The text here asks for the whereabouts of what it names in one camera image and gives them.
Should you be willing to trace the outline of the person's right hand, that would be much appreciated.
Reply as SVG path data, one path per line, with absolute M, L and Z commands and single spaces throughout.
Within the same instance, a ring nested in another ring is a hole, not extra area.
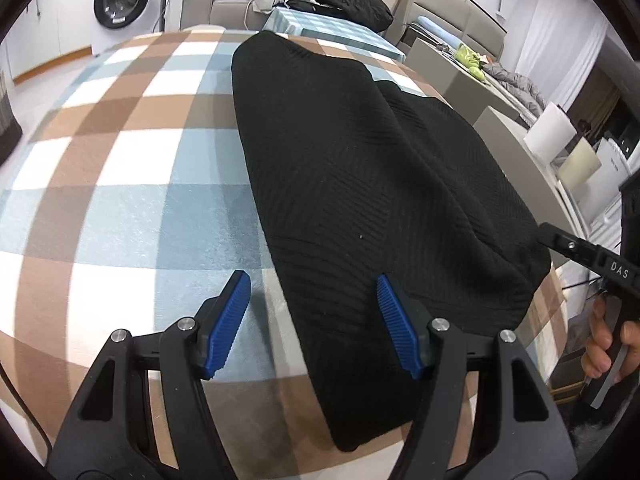
M 611 330 L 605 323 L 606 301 L 603 296 L 594 300 L 589 317 L 590 336 L 586 341 L 585 353 L 580 362 L 586 376 L 600 378 L 612 366 L 611 358 L 606 354 L 613 342 Z M 620 341 L 628 347 L 626 358 L 614 378 L 618 384 L 639 367 L 640 326 L 638 321 L 627 321 L 620 329 Z

